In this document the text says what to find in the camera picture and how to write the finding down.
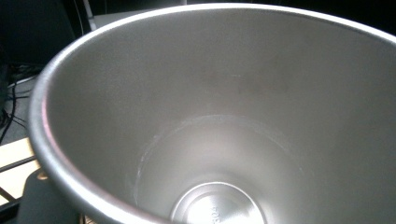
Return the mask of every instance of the circular base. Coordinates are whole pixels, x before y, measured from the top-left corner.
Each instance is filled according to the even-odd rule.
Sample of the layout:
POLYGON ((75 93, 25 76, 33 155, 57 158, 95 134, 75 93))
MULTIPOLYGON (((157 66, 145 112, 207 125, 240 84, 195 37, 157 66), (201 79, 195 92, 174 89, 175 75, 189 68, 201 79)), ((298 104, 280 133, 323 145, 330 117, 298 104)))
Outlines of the circular base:
POLYGON ((178 201, 171 219, 182 223, 265 223, 260 209, 244 191, 221 182, 189 190, 178 201))

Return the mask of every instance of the black cable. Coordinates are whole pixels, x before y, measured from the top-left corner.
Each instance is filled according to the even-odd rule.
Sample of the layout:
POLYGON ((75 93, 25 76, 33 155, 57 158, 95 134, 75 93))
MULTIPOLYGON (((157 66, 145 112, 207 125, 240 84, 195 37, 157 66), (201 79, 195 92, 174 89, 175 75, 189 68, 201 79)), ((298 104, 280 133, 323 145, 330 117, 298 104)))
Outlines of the black cable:
POLYGON ((16 109, 16 107, 17 107, 17 99, 16 99, 16 96, 15 96, 15 88, 16 88, 16 87, 17 87, 16 84, 15 84, 15 86, 12 87, 12 98, 13 98, 13 99, 12 99, 12 111, 11 111, 11 116, 10 116, 10 118, 9 118, 9 121, 8 121, 8 123, 7 123, 6 128, 4 128, 3 133, 1 134, 1 137, 0 137, 0 146, 1 146, 2 143, 3 143, 4 137, 6 136, 6 133, 7 133, 8 129, 9 129, 9 126, 11 126, 12 120, 14 120, 15 109, 16 109))
POLYGON ((29 96, 17 96, 17 97, 11 97, 11 98, 8 98, 7 99, 7 101, 10 101, 10 100, 18 100, 18 99, 27 99, 27 98, 29 98, 29 96))
POLYGON ((15 119, 14 120, 12 120, 12 121, 14 121, 14 122, 16 122, 17 124, 19 124, 19 125, 21 125, 24 129, 26 129, 26 126, 24 126, 23 124, 21 124, 21 123, 19 123, 18 121, 16 121, 15 119))
POLYGON ((22 121, 22 122, 25 122, 25 123, 26 123, 26 120, 24 120, 24 119, 21 119, 21 118, 17 117, 16 115, 14 115, 14 119, 18 119, 18 120, 20 120, 20 121, 22 121))
POLYGON ((9 202, 15 200, 15 198, 12 197, 12 195, 10 195, 8 192, 6 192, 6 190, 3 189, 2 187, 0 187, 0 195, 3 196, 3 198, 5 198, 9 202))
POLYGON ((0 167, 0 173, 3 173, 3 172, 5 172, 5 171, 7 171, 7 170, 10 170, 10 169, 13 169, 13 168, 15 168, 15 167, 24 165, 25 163, 28 163, 28 162, 30 162, 30 161, 35 161, 35 156, 28 157, 28 158, 23 159, 23 160, 21 160, 21 161, 15 161, 15 162, 12 162, 12 163, 9 164, 9 165, 5 165, 5 166, 3 166, 3 167, 0 167))

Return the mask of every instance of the brushed metal surface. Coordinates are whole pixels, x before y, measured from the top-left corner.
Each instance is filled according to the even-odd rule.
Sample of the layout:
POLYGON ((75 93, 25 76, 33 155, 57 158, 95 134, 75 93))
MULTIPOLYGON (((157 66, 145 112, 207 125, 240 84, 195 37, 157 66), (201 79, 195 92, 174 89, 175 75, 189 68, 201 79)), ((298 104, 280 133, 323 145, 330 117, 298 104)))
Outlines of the brushed metal surface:
POLYGON ((100 223, 392 223, 395 74, 396 38, 352 21, 168 8, 53 59, 30 137, 49 177, 100 223))

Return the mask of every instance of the black object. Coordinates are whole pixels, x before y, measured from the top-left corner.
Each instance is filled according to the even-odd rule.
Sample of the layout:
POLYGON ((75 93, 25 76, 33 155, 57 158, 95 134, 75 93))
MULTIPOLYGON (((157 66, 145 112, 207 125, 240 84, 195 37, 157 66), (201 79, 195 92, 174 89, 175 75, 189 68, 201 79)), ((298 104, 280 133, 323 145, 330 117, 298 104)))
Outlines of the black object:
POLYGON ((78 223, 79 213, 41 174, 42 171, 37 170, 26 180, 17 223, 78 223))
POLYGON ((75 39, 61 0, 0 1, 0 49, 8 63, 46 64, 75 39))
POLYGON ((0 223, 16 223, 21 199, 0 206, 0 223))

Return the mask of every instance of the wooden surface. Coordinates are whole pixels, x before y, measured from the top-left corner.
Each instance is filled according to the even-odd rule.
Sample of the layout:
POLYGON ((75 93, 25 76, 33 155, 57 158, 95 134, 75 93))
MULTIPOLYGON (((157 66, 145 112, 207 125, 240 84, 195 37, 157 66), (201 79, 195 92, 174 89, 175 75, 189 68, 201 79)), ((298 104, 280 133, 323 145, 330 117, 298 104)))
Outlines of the wooden surface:
MULTIPOLYGON (((0 167, 33 156, 28 138, 0 147, 0 167)), ((25 163, 22 166, 0 173, 0 187, 14 198, 20 198, 26 178, 39 168, 37 161, 25 163)), ((0 196, 0 205, 7 200, 0 196)))

